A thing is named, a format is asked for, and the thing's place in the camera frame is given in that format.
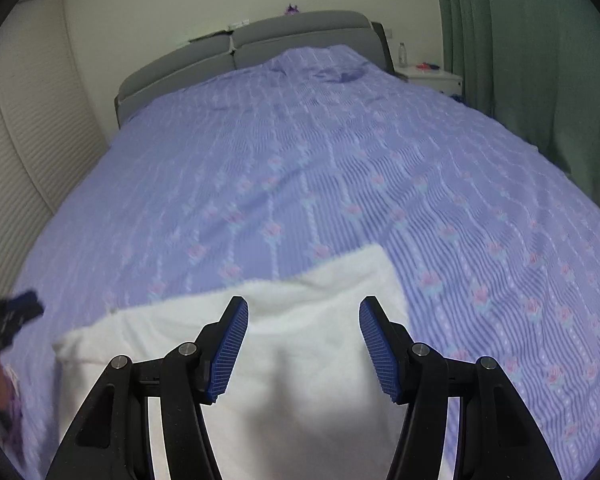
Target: metal pin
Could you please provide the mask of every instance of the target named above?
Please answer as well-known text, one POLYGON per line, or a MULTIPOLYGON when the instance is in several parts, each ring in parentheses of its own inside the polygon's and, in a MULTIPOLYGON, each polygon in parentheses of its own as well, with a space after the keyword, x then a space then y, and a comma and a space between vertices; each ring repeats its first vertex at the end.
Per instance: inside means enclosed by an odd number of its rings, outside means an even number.
POLYGON ((126 356, 116 355, 111 360, 111 366, 114 367, 116 370, 120 370, 120 368, 124 368, 128 362, 129 359, 127 359, 126 356))
POLYGON ((178 352, 180 352, 181 355, 195 354, 197 350, 198 350, 198 347, 196 346, 195 343, 182 343, 178 347, 178 352))
POLYGON ((480 364, 487 370, 495 370, 498 366, 498 362, 493 357, 481 357, 480 364))
POLYGON ((424 343, 416 343, 411 347, 411 350, 413 350, 414 354, 419 355, 420 357, 424 357, 425 355, 429 354, 429 347, 424 343))

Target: white cloth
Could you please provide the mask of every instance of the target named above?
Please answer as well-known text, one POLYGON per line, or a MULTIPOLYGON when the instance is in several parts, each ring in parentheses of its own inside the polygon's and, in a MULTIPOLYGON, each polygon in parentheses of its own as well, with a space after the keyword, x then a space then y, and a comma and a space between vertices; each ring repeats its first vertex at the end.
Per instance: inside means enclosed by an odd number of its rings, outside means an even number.
MULTIPOLYGON (((66 334, 64 434, 112 357, 160 358, 219 319, 232 296, 249 305, 249 326, 224 395, 204 407, 225 480, 374 480, 386 477, 405 407, 382 393, 358 324, 365 296, 407 327, 394 268, 367 246, 284 282, 252 281, 199 296, 117 312, 66 334)), ((159 402, 150 404, 157 480, 168 479, 159 402)), ((450 478, 443 461, 441 478, 450 478)))

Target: bed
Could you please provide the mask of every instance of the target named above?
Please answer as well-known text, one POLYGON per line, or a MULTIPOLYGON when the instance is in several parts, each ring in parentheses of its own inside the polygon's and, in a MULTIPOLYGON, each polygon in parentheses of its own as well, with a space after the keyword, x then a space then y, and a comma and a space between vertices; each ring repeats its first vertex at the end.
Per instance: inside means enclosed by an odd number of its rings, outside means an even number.
POLYGON ((14 287, 46 304, 4 356, 28 478, 58 445, 48 399, 63 333, 368 243, 394 264, 412 334, 452 358, 496 357, 563 478, 587 475, 600 458, 600 211, 533 146, 391 71, 381 27, 339 11, 195 41, 122 83, 119 136, 14 287))

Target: ribbed blue pad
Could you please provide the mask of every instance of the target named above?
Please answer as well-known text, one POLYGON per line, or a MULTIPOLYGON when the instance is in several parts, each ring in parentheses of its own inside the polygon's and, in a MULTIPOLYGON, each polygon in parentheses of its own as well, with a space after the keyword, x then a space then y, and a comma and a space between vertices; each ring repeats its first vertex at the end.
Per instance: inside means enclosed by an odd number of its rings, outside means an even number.
POLYGON ((249 309, 247 302, 242 300, 231 325, 224 333, 216 358, 211 363, 211 377, 209 386, 206 389, 206 394, 211 402, 216 402, 218 395, 224 394, 226 390, 229 377, 231 377, 231 372, 234 370, 240 345, 244 339, 244 333, 247 332, 248 322, 249 309))
POLYGON ((382 391, 395 402, 400 393, 398 361, 366 301, 360 303, 360 330, 365 338, 366 349, 369 350, 382 391))

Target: nightstand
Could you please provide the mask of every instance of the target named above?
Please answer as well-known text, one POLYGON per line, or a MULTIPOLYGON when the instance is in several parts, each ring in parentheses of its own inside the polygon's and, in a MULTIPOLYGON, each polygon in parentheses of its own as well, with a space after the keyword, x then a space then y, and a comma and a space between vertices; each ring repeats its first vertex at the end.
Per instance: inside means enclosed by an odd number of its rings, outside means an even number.
POLYGON ((395 75, 409 83, 428 86, 444 95, 462 95, 462 77, 444 70, 421 70, 415 66, 395 67, 395 75))

